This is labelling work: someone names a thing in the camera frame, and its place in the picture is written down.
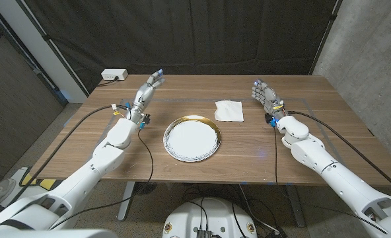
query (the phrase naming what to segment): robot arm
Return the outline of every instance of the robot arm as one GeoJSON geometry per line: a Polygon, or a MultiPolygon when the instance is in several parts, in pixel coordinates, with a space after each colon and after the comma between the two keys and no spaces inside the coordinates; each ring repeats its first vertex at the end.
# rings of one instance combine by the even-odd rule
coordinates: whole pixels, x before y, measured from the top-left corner
{"type": "Polygon", "coordinates": [[[366,222],[361,222],[371,237],[391,235],[391,196],[383,194],[351,172],[333,158],[324,144],[308,132],[308,127],[293,116],[287,116],[283,101],[263,81],[254,82],[253,97],[260,101],[265,111],[273,116],[282,137],[283,144],[291,150],[293,157],[301,164],[318,173],[336,194],[353,210],[387,235],[366,222]]]}
{"type": "Polygon", "coordinates": [[[138,89],[132,108],[127,111],[126,118],[130,118],[136,124],[143,119],[144,115],[142,115],[142,112],[149,105],[156,88],[160,87],[165,81],[162,76],[163,70],[161,69],[150,75],[147,82],[138,89]]]}
{"type": "MultiPolygon", "coordinates": [[[[106,138],[96,146],[92,158],[52,191],[22,198],[0,213],[0,230],[15,230],[12,224],[35,230],[47,230],[69,216],[84,209],[94,186],[107,173],[117,168],[125,158],[125,150],[131,143],[131,135],[145,117],[144,109],[150,103],[156,88],[164,82],[162,71],[149,77],[137,92],[133,107],[128,110],[132,120],[120,118],[106,138]]],[[[75,216],[55,229],[72,228],[75,216]]]]}

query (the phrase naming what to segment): gold-rimmed plate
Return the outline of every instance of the gold-rimmed plate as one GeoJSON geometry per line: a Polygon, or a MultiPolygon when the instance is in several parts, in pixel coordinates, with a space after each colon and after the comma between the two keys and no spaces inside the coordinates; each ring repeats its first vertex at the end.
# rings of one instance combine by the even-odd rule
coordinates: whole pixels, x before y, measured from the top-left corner
{"type": "Polygon", "coordinates": [[[190,115],[175,120],[164,132],[163,145],[175,159],[202,161],[214,154],[221,144],[221,132],[210,119],[190,115]]]}

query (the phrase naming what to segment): black backdrop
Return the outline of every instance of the black backdrop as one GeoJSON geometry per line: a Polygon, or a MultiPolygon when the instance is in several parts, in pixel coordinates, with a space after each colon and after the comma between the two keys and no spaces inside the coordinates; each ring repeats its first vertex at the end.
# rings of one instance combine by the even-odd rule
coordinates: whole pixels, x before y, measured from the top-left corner
{"type": "Polygon", "coordinates": [[[26,0],[87,90],[105,68],[308,74],[336,0],[26,0]]]}

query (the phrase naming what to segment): table leg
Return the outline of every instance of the table leg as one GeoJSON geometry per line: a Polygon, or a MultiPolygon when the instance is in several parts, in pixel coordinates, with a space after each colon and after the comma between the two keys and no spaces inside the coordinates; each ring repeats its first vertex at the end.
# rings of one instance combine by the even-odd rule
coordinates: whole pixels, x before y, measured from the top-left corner
{"type": "Polygon", "coordinates": [[[291,207],[293,209],[295,223],[296,223],[297,227],[305,227],[306,222],[305,222],[304,216],[302,214],[301,204],[296,202],[296,201],[300,200],[297,189],[293,185],[287,185],[287,186],[285,186],[285,188],[287,189],[288,197],[291,198],[289,201],[290,201],[291,207]]]}
{"type": "MultiPolygon", "coordinates": [[[[123,199],[129,198],[132,195],[134,186],[135,186],[135,182],[127,182],[123,199]]],[[[121,203],[121,207],[119,208],[118,220],[123,221],[127,217],[130,202],[131,199],[121,203]]]]}

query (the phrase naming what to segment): power strip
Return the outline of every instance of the power strip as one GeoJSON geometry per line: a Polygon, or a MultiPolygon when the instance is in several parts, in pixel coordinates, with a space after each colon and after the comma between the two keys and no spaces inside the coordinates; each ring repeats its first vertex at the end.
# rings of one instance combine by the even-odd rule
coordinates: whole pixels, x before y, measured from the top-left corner
{"type": "Polygon", "coordinates": [[[103,80],[114,80],[118,76],[118,80],[125,80],[128,76],[127,69],[104,69],[102,72],[103,80]]]}

